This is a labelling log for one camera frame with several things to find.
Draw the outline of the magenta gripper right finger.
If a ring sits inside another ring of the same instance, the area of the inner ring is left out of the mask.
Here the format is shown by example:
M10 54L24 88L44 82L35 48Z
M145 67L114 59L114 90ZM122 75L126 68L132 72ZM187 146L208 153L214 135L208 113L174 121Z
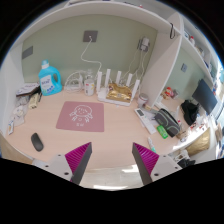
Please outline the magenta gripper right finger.
M134 143L132 146L132 154L137 164L142 183L144 185L150 184L152 182L151 173L159 159L159 155L137 143Z

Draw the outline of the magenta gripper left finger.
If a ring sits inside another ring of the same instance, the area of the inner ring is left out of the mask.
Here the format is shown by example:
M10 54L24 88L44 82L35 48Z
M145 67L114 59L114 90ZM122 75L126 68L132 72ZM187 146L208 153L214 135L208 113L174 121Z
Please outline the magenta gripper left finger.
M92 143L88 142L65 155L66 161L72 171L71 182L79 185L92 154Z

